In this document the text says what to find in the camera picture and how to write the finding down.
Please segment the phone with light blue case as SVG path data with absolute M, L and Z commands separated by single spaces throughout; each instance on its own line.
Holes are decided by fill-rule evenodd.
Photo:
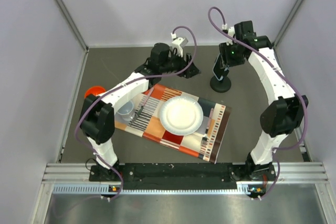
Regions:
M 214 66 L 213 66 L 213 74 L 214 77 L 218 80 L 218 81 L 222 81 L 224 79 L 224 77 L 227 75 L 226 73 L 227 71 L 220 71 L 218 68 L 218 56 L 215 60 Z

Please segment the black phone stand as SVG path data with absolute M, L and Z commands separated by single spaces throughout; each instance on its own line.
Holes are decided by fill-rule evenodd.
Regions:
M 225 93 L 230 90 L 232 83 L 228 74 L 222 76 L 220 80 L 214 75 L 210 80 L 210 86 L 215 92 Z

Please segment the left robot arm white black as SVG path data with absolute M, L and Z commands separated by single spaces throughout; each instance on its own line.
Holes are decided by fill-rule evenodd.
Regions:
M 103 94 L 90 94 L 85 98 L 76 130 L 81 130 L 87 137 L 96 162 L 101 166 L 101 174 L 107 180 L 114 180 L 119 174 L 116 165 L 118 158 L 111 140 L 115 132 L 116 112 L 138 94 L 151 89 L 163 77 L 188 79 L 199 74 L 194 59 L 194 55 L 183 55 L 177 46 L 156 43 L 146 61 L 127 79 Z

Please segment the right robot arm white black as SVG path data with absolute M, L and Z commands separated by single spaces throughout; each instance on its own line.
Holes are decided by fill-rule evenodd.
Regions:
M 266 92 L 268 107 L 260 116 L 261 135 L 256 146 L 248 153 L 242 168 L 231 167 L 235 181 L 262 179 L 273 172 L 272 162 L 282 141 L 302 122 L 308 99 L 298 98 L 294 89 L 282 78 L 272 43 L 267 36 L 257 36 L 252 21 L 240 22 L 233 27 L 223 24 L 221 31 L 229 36 L 219 46 L 219 58 L 226 68 L 248 62 L 256 71 Z

